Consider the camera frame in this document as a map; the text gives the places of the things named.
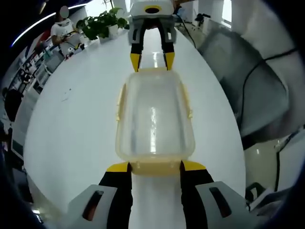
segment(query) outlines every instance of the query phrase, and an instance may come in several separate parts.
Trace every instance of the white flower pot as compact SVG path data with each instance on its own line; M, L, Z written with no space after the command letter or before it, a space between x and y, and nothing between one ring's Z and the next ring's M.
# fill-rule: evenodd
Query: white flower pot
M113 26L110 26L108 27L109 28L109 37L111 39L115 39L118 37L118 25L113 25Z
M100 43L103 44L103 43L109 41L110 38L109 37L105 37L105 38L99 37L99 40L100 40Z

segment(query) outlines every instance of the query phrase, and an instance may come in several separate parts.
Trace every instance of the ceiling light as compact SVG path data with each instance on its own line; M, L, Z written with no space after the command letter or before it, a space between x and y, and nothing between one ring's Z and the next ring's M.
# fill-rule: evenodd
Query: ceiling light
M80 5L76 5L76 6L71 6L69 7L69 9L74 9L74 8L77 8L77 7L81 7L81 6L85 6L87 5L86 3L85 4L80 4ZM51 13L50 15L40 19L39 21L35 22L34 24L32 24L29 28L27 28L24 32L22 32L22 34L20 34L17 39L13 42L13 44L11 44L11 47L13 47L13 45L24 35L26 34L29 30L31 30L32 28L34 28L36 25L38 25L39 23L43 22L44 20L48 19L49 17L52 17L54 16L55 13Z

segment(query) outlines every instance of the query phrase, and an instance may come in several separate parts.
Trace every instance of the potted plant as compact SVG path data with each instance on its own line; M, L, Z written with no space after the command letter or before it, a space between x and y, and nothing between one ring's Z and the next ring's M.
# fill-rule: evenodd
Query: potted plant
M117 18L116 14L121 8L113 8L109 12L105 11L98 17L86 17L79 20L76 28L83 31L89 40L96 40L99 37L100 42L117 36L118 28L124 28L127 20Z

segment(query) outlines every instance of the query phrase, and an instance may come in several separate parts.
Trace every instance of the transparent plastic box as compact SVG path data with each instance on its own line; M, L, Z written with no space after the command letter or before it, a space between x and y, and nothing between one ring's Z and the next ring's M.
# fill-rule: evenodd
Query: transparent plastic box
M179 171L195 149L192 111L177 73L140 70L128 78L118 101L116 152L138 174Z

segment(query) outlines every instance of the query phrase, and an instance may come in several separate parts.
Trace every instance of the white tabletop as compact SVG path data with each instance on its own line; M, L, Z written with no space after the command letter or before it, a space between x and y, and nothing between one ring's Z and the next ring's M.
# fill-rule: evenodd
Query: white tabletop
M145 34L155 47L158 31ZM214 181L245 192L241 139L229 102L213 72L177 32L173 69L189 91L196 141L191 160L205 165ZM28 128L24 164L33 182L62 212L106 169L122 160L115 153L117 100L133 73L127 34L94 42L63 62L45 85ZM133 176L130 228L185 228L179 177Z

